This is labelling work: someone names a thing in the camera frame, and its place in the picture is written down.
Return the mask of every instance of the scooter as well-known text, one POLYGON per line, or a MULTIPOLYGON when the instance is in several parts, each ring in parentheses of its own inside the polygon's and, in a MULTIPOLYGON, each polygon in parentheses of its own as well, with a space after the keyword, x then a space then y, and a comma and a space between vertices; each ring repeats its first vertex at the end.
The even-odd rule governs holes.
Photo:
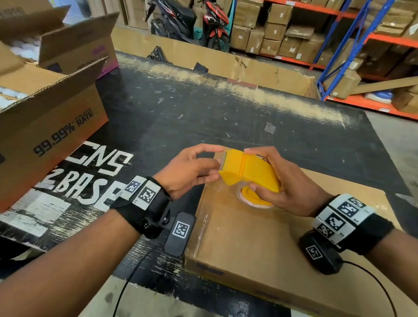
POLYGON ((229 24, 228 16, 216 3, 210 0, 202 0, 202 2, 206 6, 207 14, 203 15, 203 34, 199 41, 193 39, 196 14, 176 0, 148 2, 150 8, 145 21, 148 21, 156 6, 162 13, 162 18, 150 21, 151 34, 229 52, 229 36, 224 29, 229 24))

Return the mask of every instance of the black table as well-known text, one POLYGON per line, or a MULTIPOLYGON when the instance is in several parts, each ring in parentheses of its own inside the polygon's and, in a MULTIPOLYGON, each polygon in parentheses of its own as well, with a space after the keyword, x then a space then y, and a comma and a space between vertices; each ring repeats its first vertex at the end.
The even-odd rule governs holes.
MULTIPOLYGON (((230 84, 123 53, 118 59, 120 69, 97 81, 110 121, 12 213, 0 216, 0 236, 50 250, 102 215, 133 176, 152 175, 181 149, 201 142, 237 149, 275 146, 300 167, 382 189, 402 227, 418 236, 413 207, 395 195, 410 192, 363 110, 230 84), (264 131, 267 123, 276 127, 273 134, 264 131)), ((174 202, 173 217, 179 211, 194 214, 202 190, 195 187, 174 202)), ((114 275, 127 278, 167 234, 140 239, 114 275)), ((132 282, 223 316, 290 316, 287 308, 183 272, 180 260, 158 250, 132 282)))

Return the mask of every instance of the tape roll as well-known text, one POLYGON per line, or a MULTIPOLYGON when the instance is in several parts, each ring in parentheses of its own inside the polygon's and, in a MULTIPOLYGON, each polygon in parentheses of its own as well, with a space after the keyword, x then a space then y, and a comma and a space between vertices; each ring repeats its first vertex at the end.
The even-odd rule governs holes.
POLYGON ((273 204, 259 198, 257 194, 248 187, 249 184, 250 182, 240 182, 237 185, 237 197, 242 202, 259 209, 269 209, 274 207, 273 204))

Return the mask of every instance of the wristband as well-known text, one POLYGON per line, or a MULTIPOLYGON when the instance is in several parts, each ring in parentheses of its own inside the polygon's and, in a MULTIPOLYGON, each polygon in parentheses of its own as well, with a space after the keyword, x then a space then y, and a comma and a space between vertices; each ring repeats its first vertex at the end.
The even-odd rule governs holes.
POLYGON ((333 199, 313 221, 313 227, 339 251, 360 255, 372 250, 394 226, 375 210, 349 194, 333 199))
POLYGON ((162 231, 158 222, 170 200, 168 192, 154 178, 135 176, 110 208, 140 234, 153 239, 162 231))

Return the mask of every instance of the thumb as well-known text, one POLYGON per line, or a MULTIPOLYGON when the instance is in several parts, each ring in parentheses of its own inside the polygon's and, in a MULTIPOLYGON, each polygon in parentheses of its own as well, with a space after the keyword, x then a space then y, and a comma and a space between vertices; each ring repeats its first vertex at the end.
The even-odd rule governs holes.
POLYGON ((248 187, 254 191, 262 200, 272 203, 273 205, 278 206, 279 193, 272 192, 271 190, 257 185, 256 183, 250 183, 248 187))

